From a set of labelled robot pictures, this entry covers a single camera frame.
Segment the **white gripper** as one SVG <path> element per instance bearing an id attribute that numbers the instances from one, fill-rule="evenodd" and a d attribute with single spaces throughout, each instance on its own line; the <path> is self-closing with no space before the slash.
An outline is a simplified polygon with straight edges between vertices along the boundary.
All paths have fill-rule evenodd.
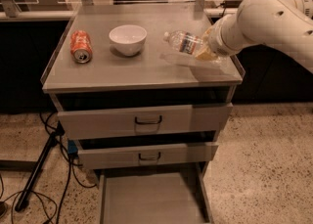
<path id="1" fill-rule="evenodd" d="M 203 33 L 201 40 L 208 42 L 210 49 L 202 48 L 195 53 L 195 58 L 200 61 L 214 61 L 217 56 L 238 54 L 245 43 L 235 15 L 227 15 L 218 20 Z"/>

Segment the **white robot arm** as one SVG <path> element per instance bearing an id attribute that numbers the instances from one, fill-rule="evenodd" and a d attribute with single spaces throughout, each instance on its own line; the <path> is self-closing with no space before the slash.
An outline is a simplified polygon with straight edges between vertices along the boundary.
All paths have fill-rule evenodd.
<path id="1" fill-rule="evenodd" d="M 313 0 L 243 0 L 203 34 L 198 60 L 214 60 L 264 45 L 313 72 Z"/>

